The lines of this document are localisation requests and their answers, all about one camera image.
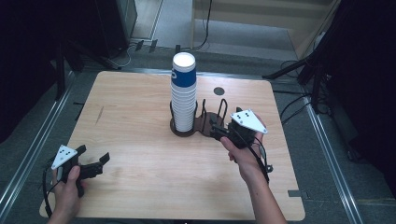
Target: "stack of paper cups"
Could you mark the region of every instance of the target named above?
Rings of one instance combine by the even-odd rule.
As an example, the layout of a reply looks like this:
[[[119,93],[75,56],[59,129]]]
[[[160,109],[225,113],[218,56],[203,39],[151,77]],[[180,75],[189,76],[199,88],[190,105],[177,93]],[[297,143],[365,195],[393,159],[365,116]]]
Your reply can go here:
[[[189,53],[180,52],[173,58],[172,69],[172,110],[178,132],[192,129],[196,102],[195,58]]]

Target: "black circular hole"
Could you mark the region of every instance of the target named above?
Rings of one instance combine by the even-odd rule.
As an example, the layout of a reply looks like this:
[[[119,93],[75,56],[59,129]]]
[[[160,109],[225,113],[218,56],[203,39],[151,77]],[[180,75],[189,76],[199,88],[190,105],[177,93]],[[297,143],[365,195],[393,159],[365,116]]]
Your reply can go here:
[[[216,88],[213,90],[213,92],[214,92],[216,95],[224,95],[224,89],[223,89],[222,87],[216,87]]]

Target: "metal frame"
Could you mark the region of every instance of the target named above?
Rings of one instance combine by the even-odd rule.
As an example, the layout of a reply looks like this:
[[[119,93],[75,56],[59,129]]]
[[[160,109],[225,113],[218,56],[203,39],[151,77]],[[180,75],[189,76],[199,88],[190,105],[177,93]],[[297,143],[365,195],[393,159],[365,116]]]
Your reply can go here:
[[[307,92],[307,90],[302,87],[302,93],[304,92]],[[305,97],[304,102],[306,104],[309,103],[310,98]],[[332,173],[332,179],[334,180],[335,186],[337,187],[338,193],[340,194],[340,199],[346,210],[346,215],[349,218],[349,222],[364,223],[361,217],[361,212],[359,211],[359,208],[355,202],[355,198],[352,195],[352,191],[334,155],[332,144],[330,143],[329,138],[324,131],[319,115],[315,113],[314,108],[311,106],[307,106],[306,108],[323,150],[323,154],[326,158],[326,162],[329,165],[330,172]]]
[[[35,136],[35,139],[27,150],[17,172],[11,178],[11,181],[9,181],[6,189],[3,191],[2,197],[0,199],[0,223],[5,223],[12,205],[15,203],[15,200],[17,199],[24,182],[35,165],[35,161],[41,152],[41,148],[44,146],[53,125],[64,108],[64,104],[67,101],[74,80],[75,75],[73,72],[70,72],[68,75],[69,85],[66,87],[64,95],[62,95],[61,98],[53,104],[49,114],[41,125],[40,130]]]

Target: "wrist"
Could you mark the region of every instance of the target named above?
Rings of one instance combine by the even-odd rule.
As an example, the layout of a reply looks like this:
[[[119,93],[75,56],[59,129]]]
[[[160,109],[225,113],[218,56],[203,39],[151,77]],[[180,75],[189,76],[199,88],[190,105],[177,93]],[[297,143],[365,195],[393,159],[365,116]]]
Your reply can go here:
[[[48,224],[56,223],[56,224],[67,224],[71,221],[71,217],[64,213],[57,212],[56,209],[53,212],[52,216],[49,219]]]
[[[247,167],[240,167],[241,174],[245,182],[249,185],[254,182],[261,182],[265,181],[265,177],[262,174],[262,170],[260,169],[259,165],[249,165]]]

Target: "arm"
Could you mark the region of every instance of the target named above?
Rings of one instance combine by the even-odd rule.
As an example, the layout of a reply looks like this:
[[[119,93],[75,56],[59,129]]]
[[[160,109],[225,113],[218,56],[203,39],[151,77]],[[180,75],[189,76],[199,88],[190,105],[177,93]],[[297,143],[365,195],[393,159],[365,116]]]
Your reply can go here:
[[[256,133],[256,138],[262,140],[262,133]],[[252,153],[247,148],[237,148],[227,137],[222,137],[220,142],[229,151],[230,161],[238,163],[239,172],[247,183],[257,223],[286,223],[286,219]],[[261,155],[258,145],[254,144],[252,147],[257,155]]]
[[[49,224],[66,224],[69,223],[79,211],[80,199],[76,187],[76,180],[79,176],[79,166],[75,166],[67,177],[67,183],[60,182],[55,187],[55,209],[49,219]],[[56,171],[52,173],[52,184],[55,184]]]

